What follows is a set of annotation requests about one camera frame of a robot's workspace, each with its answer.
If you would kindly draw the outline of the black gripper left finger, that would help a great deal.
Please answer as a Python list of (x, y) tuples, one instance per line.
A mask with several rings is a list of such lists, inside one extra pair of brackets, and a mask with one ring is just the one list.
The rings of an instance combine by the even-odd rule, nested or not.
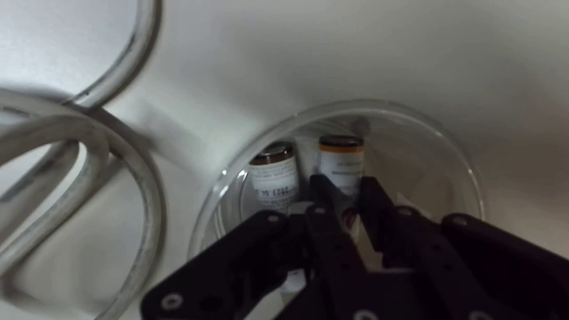
[(275, 320), (348, 320), (348, 295), (368, 270), (336, 216), (345, 195), (329, 177), (309, 177), (302, 213), (261, 209), (154, 284), (142, 320), (245, 320), (293, 270), (306, 286)]

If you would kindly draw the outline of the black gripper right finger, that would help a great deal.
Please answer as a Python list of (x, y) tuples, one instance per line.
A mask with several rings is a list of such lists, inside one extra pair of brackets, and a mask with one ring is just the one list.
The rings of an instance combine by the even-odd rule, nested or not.
[(364, 176), (357, 211), (386, 268), (434, 289), (437, 320), (569, 320), (569, 259), (466, 213), (432, 222)]

